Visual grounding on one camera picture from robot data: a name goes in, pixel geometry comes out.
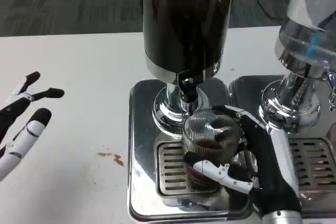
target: steel base plate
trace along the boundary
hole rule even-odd
[[[251,214],[251,207],[244,194],[225,188],[212,194],[193,194],[188,190],[185,175],[181,173],[184,172],[181,149],[176,149],[181,144],[181,139],[177,140],[161,132],[152,117],[154,99],[164,86],[161,81],[147,80],[136,84],[131,91],[128,183],[130,215],[137,221],[169,223],[247,218]],[[206,81],[200,88],[211,106],[228,104],[228,90],[218,79]],[[155,157],[158,151],[162,151],[163,168],[160,168]],[[176,151],[174,156],[171,156],[171,151]]]

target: gray carpet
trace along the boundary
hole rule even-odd
[[[281,24],[288,0],[234,0],[230,27]],[[138,0],[0,0],[0,36],[141,31]]]

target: white table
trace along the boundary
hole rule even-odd
[[[274,54],[278,30],[230,29],[216,77],[229,84],[242,75],[285,73]],[[60,100],[34,103],[9,131],[13,137],[36,108],[53,113],[38,143],[0,184],[0,222],[132,223],[126,197],[129,91],[153,78],[142,34],[0,38],[0,50],[0,99],[33,71],[41,79],[28,91],[66,92]],[[98,153],[120,155],[124,167],[113,155]]]

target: drip tray grate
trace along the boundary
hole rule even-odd
[[[336,162],[329,140],[294,137],[290,147],[301,193],[336,191]]]
[[[156,190],[161,197],[177,197],[198,194],[188,186],[186,169],[183,164],[183,142],[162,143],[157,149]],[[217,190],[202,190],[202,194],[215,193]]]
[[[289,141],[300,192],[336,192],[336,161],[330,141],[322,137],[291,137]],[[193,190],[188,186],[182,141],[162,143],[156,151],[156,189],[161,197],[216,192]]]

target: robotic hand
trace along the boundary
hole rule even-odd
[[[240,125],[247,148],[257,158],[259,185],[228,175],[230,164],[215,166],[199,155],[187,152],[184,161],[221,185],[248,194],[263,224],[302,224],[299,188],[285,132],[265,127],[250,113],[231,106],[213,108],[234,118]]]
[[[0,143],[4,139],[9,127],[29,107],[30,103],[42,98],[61,98],[64,91],[50,88],[44,92],[28,94],[27,88],[40,78],[39,72],[34,72],[15,88],[0,108]],[[17,133],[13,140],[0,149],[0,181],[3,180],[25,157],[32,148],[51,118],[47,109],[38,109],[29,119],[23,129]]]

